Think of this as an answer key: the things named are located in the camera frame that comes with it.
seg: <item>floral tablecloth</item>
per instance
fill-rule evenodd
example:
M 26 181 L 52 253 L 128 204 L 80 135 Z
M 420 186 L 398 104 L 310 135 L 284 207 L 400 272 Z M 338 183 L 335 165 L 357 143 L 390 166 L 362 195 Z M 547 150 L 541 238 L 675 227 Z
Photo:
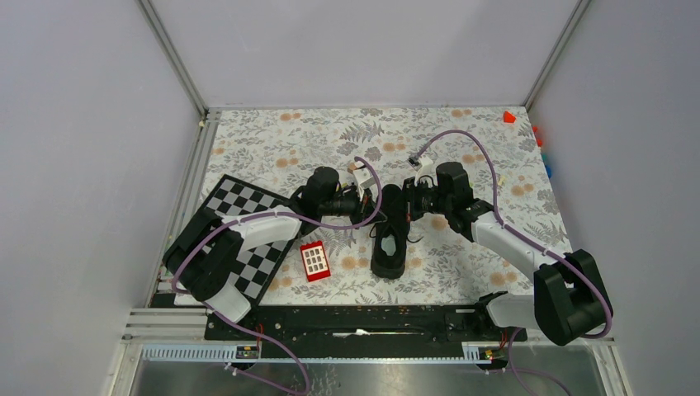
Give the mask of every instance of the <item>floral tablecloth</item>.
M 517 117 L 503 122 L 504 111 Z M 499 204 L 509 223 L 550 246 L 570 250 L 540 149 L 522 107 L 365 108 L 223 111 L 201 191 L 204 199 L 228 173 L 289 196 L 316 167 L 343 171 L 356 155 L 371 161 L 382 184 L 401 185 L 414 170 L 406 162 L 435 134 L 469 130 L 494 160 Z M 459 161 L 475 195 L 491 201 L 491 175 L 484 156 L 466 137 L 449 135 L 427 151 L 437 164 Z M 334 224 L 346 219 L 326 218 Z M 372 275 L 371 227 L 318 229 L 295 242 L 263 297 L 263 304 L 460 304 L 497 290 L 532 292 L 527 278 L 508 262 L 453 233 L 440 215 L 412 223 L 406 271 L 397 280 Z M 321 240 L 332 275 L 309 283 L 297 250 Z

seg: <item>red toy brick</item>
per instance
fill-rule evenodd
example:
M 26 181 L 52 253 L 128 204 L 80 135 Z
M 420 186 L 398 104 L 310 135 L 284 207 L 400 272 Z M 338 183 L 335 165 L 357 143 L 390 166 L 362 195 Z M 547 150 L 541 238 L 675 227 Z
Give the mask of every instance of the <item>red toy brick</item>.
M 306 280 L 313 282 L 330 276 L 328 256 L 321 241 L 302 245 L 300 250 Z
M 515 115 L 510 114 L 509 112 L 504 112 L 504 122 L 507 122 L 509 124 L 512 124 L 515 122 L 517 118 L 515 118 Z

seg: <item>black and white checkerboard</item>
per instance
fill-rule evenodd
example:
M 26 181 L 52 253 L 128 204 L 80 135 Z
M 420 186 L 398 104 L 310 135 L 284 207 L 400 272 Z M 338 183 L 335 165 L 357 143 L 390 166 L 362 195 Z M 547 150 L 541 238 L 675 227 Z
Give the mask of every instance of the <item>black and white checkerboard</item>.
M 280 205 L 284 198 L 235 177 L 224 175 L 202 205 L 217 215 L 248 215 Z M 278 241 L 239 253 L 233 274 L 236 288 L 257 305 L 277 273 L 292 241 Z M 190 295 L 177 295 L 175 305 L 199 304 Z

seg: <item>metal frame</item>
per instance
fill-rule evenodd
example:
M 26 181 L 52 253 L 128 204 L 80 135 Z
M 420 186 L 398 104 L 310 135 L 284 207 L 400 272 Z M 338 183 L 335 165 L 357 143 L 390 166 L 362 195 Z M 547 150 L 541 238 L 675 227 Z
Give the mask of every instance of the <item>metal frame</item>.
M 221 111 L 209 111 L 206 115 L 206 121 L 200 123 L 201 127 L 198 127 L 199 132 L 187 159 L 187 170 L 180 182 L 177 204 L 175 204 L 175 208 L 171 213 L 159 257 L 163 256 L 173 238 L 179 235 L 182 228 L 184 228 L 186 219 L 190 219 L 197 208 L 199 193 L 204 183 L 206 166 L 209 163 L 211 148 L 214 145 L 214 137 L 219 127 L 220 118 Z M 148 294 L 144 298 L 146 307 L 153 294 L 159 290 L 170 289 L 170 278 L 164 276 L 164 272 L 161 272 L 162 268 L 163 265 L 160 262 L 155 266 L 151 282 L 149 283 Z
M 149 23 L 149 26 L 151 26 L 155 38 L 158 40 L 158 43 L 165 53 L 165 56 L 173 66 L 177 79 L 180 80 L 180 83 L 185 89 L 187 96 L 190 98 L 192 105 L 203 119 L 207 110 L 206 104 L 201 98 L 199 91 L 197 91 L 195 83 L 192 81 L 192 77 L 190 77 L 190 73 L 187 72 L 187 68 L 185 68 L 182 58 L 180 58 L 180 55 L 177 54 L 173 41 L 170 40 L 170 36 L 165 30 L 165 26 L 163 26 L 163 22 L 160 20 L 160 16 L 158 16 L 154 5 L 150 0 L 137 0 L 136 2 L 139 4 L 139 8 L 144 13 L 144 17 Z
M 208 363 L 249 363 L 249 359 L 236 359 L 237 346 L 255 347 L 255 342 L 226 342 L 225 344 L 202 343 L 197 344 L 167 344 L 149 343 L 143 347 L 142 359 L 144 361 L 180 361 L 180 362 L 208 362 Z M 471 346 L 467 342 L 462 343 L 464 357 L 430 357 L 430 358 L 301 358 L 306 364 L 334 363 L 334 364 L 450 364 L 450 365 L 488 365 L 490 361 L 479 359 L 479 347 Z M 294 363 L 289 359 L 260 358 L 256 363 Z
M 183 63 L 182 58 L 175 49 L 175 45 L 170 39 L 168 31 L 165 30 L 165 26 L 163 25 L 163 22 L 161 21 L 160 16 L 158 15 L 158 12 L 155 9 L 155 6 L 150 0 L 137 0 L 136 2 L 139 4 L 141 11 L 144 13 L 144 17 L 149 23 L 149 26 L 151 26 L 151 29 L 153 30 L 153 33 L 156 39 L 158 40 L 158 43 L 161 45 L 163 52 L 168 58 L 168 61 L 173 66 L 173 70 L 177 75 L 177 79 L 180 80 L 180 83 L 185 89 L 187 96 L 190 98 L 192 105 L 195 107 L 202 119 L 204 119 L 207 111 L 209 111 L 210 108 L 206 105 L 204 99 L 201 97 L 199 91 L 197 90 L 195 83 L 192 81 L 192 76 L 190 76 L 190 73 L 187 71 L 187 68 Z M 539 96 L 539 93 L 542 90 L 544 83 L 546 82 L 547 78 L 551 73 L 551 70 L 554 68 L 554 65 L 559 59 L 562 51 L 569 43 L 569 40 L 572 34 L 574 33 L 574 30 L 581 21 L 581 18 L 583 18 L 586 10 L 588 10 L 591 2 L 592 0 L 579 0 L 574 6 L 574 10 L 571 12 L 569 19 L 564 24 L 564 29 L 559 34 L 559 37 L 556 39 L 556 43 L 554 44 L 554 47 L 547 56 L 547 59 L 545 60 L 544 65 L 542 66 L 542 70 L 535 78 L 535 82 L 532 85 L 530 92 L 527 94 L 525 101 L 522 103 L 522 106 L 525 106 L 525 109 L 527 111 L 530 111 L 532 109 L 535 100 Z
M 226 108 L 208 108 L 200 93 L 198 92 L 195 83 L 192 81 L 187 68 L 185 67 L 182 58 L 176 51 L 170 36 L 168 35 L 163 22 L 150 0 L 137 0 L 141 11 L 144 13 L 144 18 L 151 26 L 158 43 L 161 45 L 163 52 L 168 58 L 168 62 L 173 66 L 173 71 L 177 75 L 178 80 L 185 89 L 186 94 L 190 98 L 192 105 L 201 115 L 203 121 L 199 125 L 197 138 L 192 145 L 191 152 L 187 160 L 187 170 L 183 176 L 180 190 L 178 193 L 177 204 L 173 210 L 170 223 L 168 225 L 167 237 L 163 241 L 161 252 L 164 252 L 170 244 L 173 235 L 178 235 L 182 231 L 185 220 L 192 216 L 199 201 L 199 194 L 204 176 L 211 147 L 214 143 L 216 130 L 218 128 L 221 111 Z M 554 48 L 549 53 L 541 72 L 537 75 L 531 91 L 528 93 L 522 106 L 530 111 L 536 101 L 545 81 L 551 73 L 557 60 L 566 45 L 574 29 L 579 24 L 581 18 L 589 8 L 591 0 L 579 0 L 569 20 L 566 22 L 564 29 L 560 33 Z M 154 273 L 153 281 L 150 284 L 147 301 L 150 296 L 157 290 L 169 289 L 168 276 L 162 276 L 158 283 L 158 276 L 161 275 L 161 266 Z M 124 334 L 124 341 L 120 345 L 115 358 L 115 375 L 113 380 L 107 386 L 107 393 L 115 396 L 128 396 L 131 388 L 134 385 L 137 375 L 139 363 L 142 361 L 144 352 L 144 344 L 149 346 L 146 349 L 152 348 L 151 345 L 163 345 L 170 350 L 178 348 L 187 349 L 192 345 L 203 347 L 204 349 L 217 350 L 236 345 L 237 342 L 216 342 L 204 340 L 204 331 L 206 329 L 206 309 L 203 308 L 180 308 L 180 309 L 134 309 L 129 317 L 129 322 Z M 537 332 L 528 332 L 528 345 L 554 345 L 547 340 L 544 335 Z M 471 349 L 477 347 L 492 347 L 491 342 L 465 342 L 463 347 L 468 353 Z M 619 355 L 617 354 L 617 346 L 612 338 L 605 338 L 596 342 L 585 340 L 575 340 L 571 345 L 586 345 L 596 355 L 598 369 L 603 379 L 606 392 L 608 394 L 631 395 L 630 386 L 627 376 L 622 368 Z M 292 362 L 291 359 L 274 360 L 279 362 Z M 341 362 L 340 360 L 323 360 Z M 374 360 L 343 360 L 342 362 L 362 362 L 362 363 L 427 363 L 438 362 L 444 363 L 443 360 L 403 360 L 403 359 L 374 359 Z M 454 362 L 466 363 L 466 360 L 456 360 Z
M 554 68 L 557 60 L 559 60 L 559 57 L 564 51 L 566 45 L 569 44 L 569 40 L 571 39 L 576 27 L 579 25 L 579 22 L 581 22 L 581 18 L 583 18 L 586 10 L 589 9 L 591 1 L 592 0 L 579 0 L 576 3 L 574 11 L 571 13 L 569 20 L 566 21 L 566 24 L 564 25 L 564 30 L 561 31 L 559 38 L 556 39 L 554 48 L 551 49 L 542 70 L 540 71 L 539 75 L 537 75 L 535 83 L 532 85 L 532 89 L 530 89 L 530 93 L 528 93 L 527 97 L 525 98 L 525 102 L 523 103 L 525 110 L 530 111 L 532 109 L 532 105 L 534 105 L 535 101 L 537 100 L 537 97 L 539 96 L 542 87 L 549 77 L 551 70 Z

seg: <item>purple cable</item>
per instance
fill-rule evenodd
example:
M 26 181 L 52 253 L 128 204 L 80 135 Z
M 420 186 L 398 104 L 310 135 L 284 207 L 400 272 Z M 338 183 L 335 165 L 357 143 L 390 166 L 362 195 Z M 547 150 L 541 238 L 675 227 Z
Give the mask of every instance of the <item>purple cable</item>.
M 295 218 L 295 219 L 299 219 L 299 220 L 301 220 L 301 221 L 305 221 L 305 222 L 307 222 L 307 223 L 311 223 L 311 224 L 317 225 L 317 226 L 319 226 L 319 227 L 325 227 L 325 228 L 327 228 L 327 229 L 337 229 L 337 230 L 359 229 L 359 228 L 365 226 L 366 224 L 368 224 L 370 221 L 372 221 L 372 219 L 374 219 L 374 217 L 376 216 L 376 214 L 379 213 L 379 208 L 381 207 L 381 182 L 380 182 L 380 180 L 379 180 L 379 177 L 378 177 L 377 174 L 376 174 L 376 171 L 374 170 L 374 168 L 370 165 L 370 163 L 369 163 L 367 160 L 365 160 L 364 158 L 355 157 L 355 161 L 360 161 L 361 163 L 363 163 L 363 164 L 367 167 L 367 170 L 369 170 L 370 173 L 372 174 L 372 177 L 374 178 L 374 182 L 376 183 L 376 188 L 377 188 L 377 190 L 379 191 L 379 192 L 377 193 L 377 195 L 376 195 L 376 207 L 375 207 L 374 211 L 370 214 L 370 216 L 369 216 L 368 218 L 364 219 L 362 222 L 360 222 L 360 223 L 358 223 L 358 224 L 354 224 L 354 225 L 344 225 L 344 226 L 343 226 L 343 225 L 332 225 L 332 224 L 320 223 L 320 222 L 318 222 L 318 221 L 316 221 L 316 220 L 314 220 L 314 219 L 309 219 L 308 217 L 302 216 L 302 215 L 300 215 L 300 214 L 296 214 L 296 213 L 294 213 L 294 212 L 279 212 L 279 213 L 267 212 L 267 213 L 256 213 L 256 214 L 251 214 L 250 216 L 246 216 L 245 218 L 243 218 L 243 219 L 241 219 L 241 220 L 232 220 L 232 221 L 229 221 L 229 222 L 226 223 L 226 224 L 220 225 L 220 226 L 217 227 L 214 231 L 212 231 L 211 233 L 209 233 L 209 235 L 207 235 L 206 237 L 204 237 L 204 239 L 202 239 L 201 242 L 199 242 L 199 244 L 198 244 L 197 246 L 195 246 L 195 248 L 190 252 L 190 254 L 188 254 L 187 257 L 185 257 L 185 260 L 182 261 L 182 264 L 180 264 L 180 267 L 178 267 L 178 268 L 177 268 L 177 271 L 175 271 L 175 273 L 173 274 L 173 279 L 171 280 L 171 287 L 173 288 L 173 291 L 178 292 L 178 293 L 188 294 L 187 290 L 183 290 L 183 289 L 180 289 L 180 288 L 177 287 L 177 282 L 179 281 L 180 276 L 182 275 L 182 272 L 185 271 L 185 268 L 187 268 L 187 266 L 190 264 L 190 262 L 192 261 L 192 258 L 194 258 L 194 256 L 195 256 L 195 255 L 196 255 L 196 254 L 211 240 L 211 239 L 213 239 L 213 238 L 214 238 L 216 235 L 218 235 L 220 232 L 222 232 L 223 230 L 227 229 L 228 227 L 230 227 L 230 226 L 232 226 L 232 225 L 236 225 L 236 224 L 238 224 L 238 223 L 245 223 L 246 221 L 250 221 L 250 220 L 262 219 L 262 218 L 265 218 L 265 217 L 272 217 L 272 216 L 293 217 L 293 218 Z M 284 391 L 284 392 L 288 392 L 288 393 L 290 393 L 290 394 L 302 395 L 302 394 L 307 394 L 307 393 L 310 392 L 310 386 L 311 386 L 311 385 L 310 385 L 310 382 L 309 382 L 309 374 L 306 372 L 306 368 L 304 367 L 304 365 L 301 364 L 301 361 L 299 360 L 299 358 L 296 357 L 296 355 L 295 355 L 294 353 L 292 353 L 292 351 L 290 351 L 289 348 L 287 348 L 287 347 L 284 346 L 281 342 L 279 342 L 278 340 L 276 340 L 276 339 L 274 339 L 274 338 L 272 338 L 272 337 L 266 336 L 266 335 L 261 334 L 261 333 L 259 333 L 259 332 L 255 332 L 255 331 L 253 331 L 253 330 L 248 330 L 247 328 L 244 328 L 244 327 L 242 327 L 242 326 L 239 326 L 239 325 L 236 324 L 236 323 L 233 323 L 231 320 L 229 320 L 228 318 L 226 318 L 224 315 L 222 315 L 222 314 L 216 312 L 216 311 L 215 311 L 210 305 L 208 305 L 207 303 L 203 303 L 203 304 L 204 304 L 206 307 L 208 307 L 209 309 L 211 309 L 212 311 L 214 311 L 214 314 L 215 314 L 216 316 L 218 316 L 219 318 L 221 318 L 221 320 L 223 320 L 225 323 L 227 323 L 228 325 L 230 325 L 232 328 L 235 328 L 236 330 L 239 330 L 240 332 L 245 332 L 245 333 L 247 333 L 247 334 L 250 334 L 251 336 L 260 337 L 260 338 L 262 338 L 262 339 L 264 339 L 264 340 L 268 340 L 269 342 L 272 342 L 273 344 L 275 344 L 275 345 L 277 345 L 278 347 L 280 347 L 284 352 L 286 352 L 287 355 L 289 355 L 289 357 L 291 357 L 291 358 L 294 360 L 294 362 L 296 362 L 296 364 L 297 364 L 297 365 L 299 366 L 299 368 L 301 369 L 301 374 L 304 376 L 304 381 L 305 381 L 305 383 L 306 383 L 306 388 L 305 388 L 305 390 L 304 390 L 303 392 L 299 392 L 299 391 L 287 389 L 287 388 L 283 387 L 282 385 L 279 385 L 279 384 L 277 384 L 277 383 L 275 383 L 275 382 L 272 382 L 272 381 L 269 380 L 269 379 L 264 379 L 263 377 L 257 376 L 257 375 L 252 374 L 252 373 L 248 373 L 248 372 L 246 372 L 246 371 L 240 371 L 240 373 L 241 373 L 242 375 L 245 375 L 245 376 L 247 376 L 247 377 L 253 378 L 253 379 L 258 380 L 258 381 L 261 381 L 261 382 L 263 382 L 263 383 L 265 383 L 265 384 L 271 385 L 271 386 L 273 386 L 273 387 L 275 387 L 275 388 L 277 388 L 277 389 L 280 389 L 280 390 L 282 390 L 282 391 Z
M 518 335 L 520 330 L 523 330 L 523 328 L 515 329 L 515 331 L 513 332 L 513 335 L 510 336 L 510 340 L 508 340 L 508 362 L 510 363 L 510 370 L 515 375 L 515 379 L 518 380 L 518 382 L 523 386 L 523 388 L 525 388 L 525 390 L 527 390 L 527 392 L 529 394 L 531 394 L 532 396 L 537 396 L 535 391 L 532 390 L 532 388 L 530 388 L 529 386 L 527 386 L 527 384 L 525 384 L 525 382 L 523 382 L 523 379 L 520 378 L 520 374 L 518 373 L 517 370 L 515 370 L 515 363 L 513 362 L 513 341 L 515 341 L 515 336 Z
M 496 221 L 499 222 L 505 229 L 507 229 L 510 233 L 518 237 L 521 241 L 527 243 L 528 245 L 532 246 L 533 248 L 539 250 L 540 252 L 546 252 L 546 255 L 557 260 L 558 262 L 564 264 L 566 268 L 569 269 L 569 271 L 573 272 L 576 276 L 578 276 L 581 281 L 584 282 L 586 287 L 588 287 L 591 292 L 595 295 L 596 299 L 600 301 L 600 304 L 603 306 L 603 312 L 605 313 L 605 327 L 601 332 L 598 334 L 584 334 L 583 338 L 602 338 L 608 335 L 610 332 L 610 329 L 613 326 L 613 313 L 610 312 L 610 307 L 608 306 L 608 302 L 605 300 L 603 297 L 603 294 L 598 290 L 597 287 L 588 279 L 586 276 L 576 269 L 576 267 L 571 264 L 568 260 L 566 260 L 564 257 L 554 253 L 550 252 L 549 250 L 546 250 L 544 246 L 540 245 L 536 241 L 530 239 L 527 235 L 524 233 L 521 233 L 514 227 L 512 227 L 510 224 L 506 224 L 505 221 L 503 220 L 503 217 L 501 217 L 500 210 L 499 210 L 499 194 L 498 194 L 498 179 L 496 176 L 496 169 L 494 168 L 494 163 L 491 161 L 491 158 L 489 157 L 489 154 L 486 152 L 486 149 L 484 146 L 481 144 L 481 142 L 473 135 L 470 134 L 469 132 L 466 132 L 464 130 L 446 130 L 442 132 L 441 134 L 435 135 L 432 139 L 430 139 L 419 151 L 416 153 L 416 157 L 420 157 L 421 154 L 425 153 L 425 150 L 430 147 L 431 144 L 435 140 L 440 139 L 442 136 L 445 136 L 446 134 L 463 134 L 469 139 L 471 139 L 477 146 L 479 146 L 479 150 L 481 150 L 481 153 L 484 154 L 484 158 L 486 159 L 486 163 L 489 165 L 489 170 L 491 171 L 491 178 L 493 179 L 492 182 L 492 187 L 494 190 L 494 217 L 496 218 Z
M 304 394 L 307 394 L 307 393 L 309 393 L 309 392 L 311 391 L 311 381 L 309 380 L 309 373 L 306 372 L 306 368 L 305 368 L 304 365 L 301 363 L 301 361 L 299 360 L 299 358 L 296 357 L 296 355 L 294 354 L 294 352 L 290 351 L 289 348 L 287 348 L 284 344 L 282 344 L 282 343 L 279 342 L 278 340 L 276 340 L 276 339 L 274 339 L 274 338 L 272 338 L 272 337 L 270 337 L 270 336 L 266 336 L 265 334 L 262 334 L 262 333 L 260 333 L 260 332 L 255 332 L 255 331 L 253 331 L 253 330 L 248 330 L 247 328 L 244 328 L 243 326 L 240 326 L 240 325 L 234 323 L 233 321 L 231 321 L 230 319 L 226 318 L 226 317 L 225 317 L 224 315 L 222 315 L 221 313 L 216 312 L 216 311 L 215 311 L 210 305 L 208 305 L 207 303 L 204 303 L 204 305 L 205 305 L 207 308 L 213 310 L 213 311 L 214 311 L 214 314 L 215 314 L 216 316 L 218 316 L 221 320 L 223 320 L 226 324 L 228 324 L 228 325 L 231 326 L 232 328 L 235 328 L 236 330 L 238 330 L 238 331 L 240 331 L 240 332 L 245 332 L 245 333 L 247 333 L 247 334 L 250 334 L 251 336 L 260 337 L 260 338 L 262 338 L 263 340 L 268 340 L 269 342 L 271 342 L 271 343 L 277 345 L 278 347 L 280 347 L 284 352 L 286 352 L 287 355 L 289 355 L 290 358 L 292 358 L 292 359 L 294 360 L 294 362 L 296 363 L 296 365 L 298 365 L 299 368 L 301 369 L 301 375 L 304 376 L 304 383 L 306 384 L 306 388 L 304 388 L 304 390 L 301 390 L 301 391 L 299 391 L 299 390 L 294 390 L 294 389 L 289 389 L 289 388 L 285 388 L 284 386 L 282 386 L 282 385 L 280 385 L 280 384 L 278 384 L 278 383 L 276 383 L 276 382 L 273 382 L 273 381 L 271 381 L 271 380 L 269 380 L 269 379 L 267 379 L 267 378 L 263 378 L 263 377 L 261 377 L 261 376 L 259 376 L 259 375 L 255 375 L 255 374 L 253 374 L 253 373 L 248 373 L 248 372 L 245 371 L 245 370 L 236 370 L 236 371 L 235 371 L 236 374 L 245 375 L 246 377 L 252 378 L 252 379 L 254 379 L 254 380 L 258 380 L 258 381 L 260 381 L 260 382 L 263 382 L 263 383 L 265 383 L 265 384 L 268 384 L 268 385 L 270 385 L 270 386 L 273 386 L 273 387 L 275 387 L 275 388 L 277 388 L 277 389 L 280 389 L 282 392 L 287 392 L 287 393 L 289 393 L 289 394 L 304 395 Z
M 513 372 L 513 369 L 506 368 L 505 372 Z M 488 373 L 488 375 L 493 375 L 493 374 L 504 374 L 503 370 L 464 370 L 464 372 L 469 373 L 469 374 L 485 374 Z M 538 375 L 542 378 L 546 378 L 550 380 L 551 382 L 559 385 L 559 387 L 566 392 L 569 396 L 572 395 L 571 391 L 569 388 L 564 385 L 561 381 L 559 381 L 554 375 L 547 374 L 544 371 L 538 371 L 538 370 L 530 370 L 530 369 L 518 369 L 518 372 L 523 373 L 523 374 L 530 374 L 530 375 Z
M 370 165 L 370 163 L 365 160 L 365 158 L 361 157 L 355 157 L 356 161 L 360 161 L 363 163 L 366 167 L 367 170 L 370 171 L 372 174 L 372 177 L 374 178 L 374 182 L 376 184 L 376 188 L 379 191 L 376 195 L 376 207 L 374 208 L 374 211 L 370 214 L 370 216 L 366 219 L 364 219 L 362 222 L 353 224 L 353 225 L 333 225 L 333 224 L 324 224 L 320 223 L 314 219 L 309 219 L 308 217 L 302 216 L 300 214 L 296 214 L 294 212 L 279 212 L 279 213 L 273 213 L 273 212 L 265 212 L 265 213 L 253 213 L 250 216 L 246 216 L 243 219 L 240 220 L 232 220 L 229 221 L 228 223 L 220 225 L 218 228 L 216 228 L 214 231 L 209 233 L 204 239 L 199 242 L 197 246 L 195 246 L 194 249 L 190 252 L 190 254 L 185 257 L 185 260 L 182 261 L 182 264 L 180 264 L 180 267 L 177 268 L 177 271 L 173 274 L 173 279 L 171 280 L 171 286 L 173 288 L 173 291 L 178 292 L 178 293 L 183 293 L 183 294 L 189 294 L 187 290 L 180 289 L 177 287 L 177 282 L 180 280 L 180 275 L 182 275 L 182 272 L 185 271 L 185 268 L 190 264 L 192 261 L 192 258 L 207 244 L 211 239 L 213 239 L 216 235 L 218 235 L 220 232 L 224 231 L 228 227 L 232 225 L 236 225 L 238 223 L 245 223 L 246 221 L 250 220 L 255 220 L 255 219 L 262 219 L 265 217 L 277 217 L 277 216 L 286 216 L 286 217 L 293 217 L 295 219 L 299 219 L 301 221 L 305 221 L 307 223 L 311 223 L 313 225 L 319 226 L 319 227 L 324 227 L 327 229 L 337 229 L 337 230 L 346 230 L 346 229 L 359 229 L 367 224 L 369 224 L 372 219 L 374 219 L 374 216 L 376 216 L 377 213 L 379 213 L 379 208 L 381 207 L 381 182 L 379 180 L 379 177 L 376 175 L 376 171 L 374 168 Z

